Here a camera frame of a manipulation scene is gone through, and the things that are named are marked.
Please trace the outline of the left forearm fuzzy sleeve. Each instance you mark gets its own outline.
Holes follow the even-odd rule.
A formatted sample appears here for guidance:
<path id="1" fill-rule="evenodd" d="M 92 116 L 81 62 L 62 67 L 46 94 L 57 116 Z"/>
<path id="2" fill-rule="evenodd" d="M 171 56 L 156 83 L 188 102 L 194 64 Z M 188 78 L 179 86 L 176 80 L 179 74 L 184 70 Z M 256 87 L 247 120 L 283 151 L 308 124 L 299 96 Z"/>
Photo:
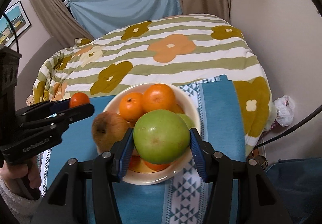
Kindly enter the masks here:
<path id="1" fill-rule="evenodd" d="M 35 201 L 20 197 L 8 189 L 3 179 L 1 179 L 1 197 L 19 223 L 31 223 L 43 198 L 41 196 Z"/>

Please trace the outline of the person left hand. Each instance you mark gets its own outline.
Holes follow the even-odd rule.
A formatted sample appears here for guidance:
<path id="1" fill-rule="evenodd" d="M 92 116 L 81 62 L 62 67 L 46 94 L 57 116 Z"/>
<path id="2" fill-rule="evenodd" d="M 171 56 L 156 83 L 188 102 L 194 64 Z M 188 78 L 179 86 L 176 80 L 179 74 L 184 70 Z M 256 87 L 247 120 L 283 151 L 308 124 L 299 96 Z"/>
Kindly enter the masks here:
<path id="1" fill-rule="evenodd" d="M 21 189 L 18 186 L 18 179 L 25 176 L 28 177 L 29 185 L 32 189 L 39 188 L 41 185 L 41 176 L 37 165 L 37 156 L 34 156 L 30 160 L 31 166 L 27 164 L 23 165 L 9 165 L 6 161 L 3 162 L 1 168 L 1 180 L 5 183 L 7 188 L 16 195 L 21 195 Z"/>

